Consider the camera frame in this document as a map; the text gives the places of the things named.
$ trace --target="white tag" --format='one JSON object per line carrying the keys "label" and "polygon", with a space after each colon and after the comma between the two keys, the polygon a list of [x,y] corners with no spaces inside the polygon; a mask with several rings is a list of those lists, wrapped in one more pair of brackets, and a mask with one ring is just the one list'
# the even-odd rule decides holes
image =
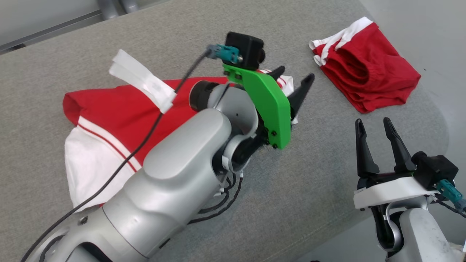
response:
{"label": "white tag", "polygon": [[142,91],[160,112],[166,113],[173,106],[175,91],[125,51],[118,51],[109,73]]}
{"label": "white tag", "polygon": [[225,168],[227,171],[230,171],[230,169],[228,168],[228,163],[230,162],[230,160],[226,157],[226,156],[222,156],[222,166],[223,168]]}

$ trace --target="white fabric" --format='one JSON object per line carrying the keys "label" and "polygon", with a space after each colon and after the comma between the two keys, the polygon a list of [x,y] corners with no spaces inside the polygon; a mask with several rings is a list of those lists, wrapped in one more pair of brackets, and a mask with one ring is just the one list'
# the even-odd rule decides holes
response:
{"label": "white fabric", "polygon": [[352,23],[349,27],[343,29],[342,31],[332,36],[329,36],[321,40],[311,40],[309,42],[309,47],[312,50],[316,49],[320,45],[325,45],[322,49],[322,55],[314,56],[315,63],[318,66],[325,65],[327,63],[327,57],[329,56],[329,50],[332,45],[340,41],[334,49],[335,51],[337,51],[343,45],[351,41],[354,35],[364,30],[364,28],[368,27],[371,23],[373,23],[371,20],[369,20],[367,17],[363,17]]}
{"label": "white fabric", "polygon": [[[268,69],[260,69],[259,72],[266,74],[272,71]],[[293,93],[293,91],[295,90],[292,76],[281,75],[277,79],[277,82],[281,84],[281,90],[286,96],[291,95],[291,93]]]}
{"label": "white fabric", "polygon": [[120,49],[113,58],[113,62],[109,73],[145,93],[160,109],[160,112],[166,113],[173,106],[175,91],[154,76],[139,61]]}
{"label": "white fabric", "polygon": [[[66,138],[65,167],[69,194],[74,207],[97,192],[124,161],[124,157],[107,141],[86,131],[80,125],[75,127]],[[134,158],[130,160],[130,163],[136,170],[141,168],[141,165]],[[79,211],[107,202],[123,187],[134,172],[134,169],[126,164],[102,193],[80,208]]]}

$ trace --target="folded red shorts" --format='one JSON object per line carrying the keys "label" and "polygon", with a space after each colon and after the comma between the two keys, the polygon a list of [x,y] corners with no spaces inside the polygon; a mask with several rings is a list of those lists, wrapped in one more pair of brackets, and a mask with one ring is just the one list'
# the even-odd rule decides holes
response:
{"label": "folded red shorts", "polygon": [[406,103],[421,78],[366,17],[326,39],[312,40],[309,47],[325,75],[361,113]]}

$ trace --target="gray table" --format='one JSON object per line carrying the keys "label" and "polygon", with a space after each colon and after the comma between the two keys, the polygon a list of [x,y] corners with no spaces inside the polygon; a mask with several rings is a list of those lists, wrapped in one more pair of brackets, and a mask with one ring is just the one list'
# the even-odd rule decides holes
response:
{"label": "gray table", "polygon": [[[448,134],[422,87],[406,105],[361,115],[315,65],[308,41],[365,15],[357,0],[171,0],[0,56],[2,260],[18,261],[72,207],[63,144],[73,126],[62,112],[63,95],[123,84],[108,74],[120,48],[161,79],[180,78],[228,31],[264,40],[262,68],[285,65],[296,83],[314,72],[315,83],[290,145],[255,154],[235,204],[188,226],[154,261],[292,261],[367,217],[352,202],[355,119],[363,119],[382,171],[394,165],[383,117],[392,119],[411,153],[444,153]],[[205,61],[194,75],[221,73],[220,61]]]}

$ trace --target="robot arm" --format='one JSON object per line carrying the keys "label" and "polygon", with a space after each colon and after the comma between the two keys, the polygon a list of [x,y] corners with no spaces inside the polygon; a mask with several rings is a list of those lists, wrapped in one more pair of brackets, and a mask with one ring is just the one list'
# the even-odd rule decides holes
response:
{"label": "robot arm", "polygon": [[314,75],[286,98],[274,80],[284,67],[268,75],[256,72],[262,46],[260,39],[233,32],[226,46],[209,46],[208,57],[222,59],[230,82],[197,83],[189,100],[198,113],[155,146],[114,197],[61,227],[27,261],[147,261],[257,149],[286,146]]}
{"label": "robot arm", "polygon": [[[428,205],[434,196],[445,199],[441,186],[445,184],[451,185],[447,189],[451,193],[447,194],[448,199],[459,211],[464,211],[462,195],[452,185],[458,168],[441,155],[427,157],[418,152],[411,158],[387,117],[384,126],[396,165],[395,172],[379,174],[365,140],[364,125],[360,119],[356,121],[357,174],[360,178],[354,195],[355,207],[371,209],[379,244],[387,252],[386,261],[455,261],[455,254],[429,213]],[[405,211],[393,212],[396,208]]]}

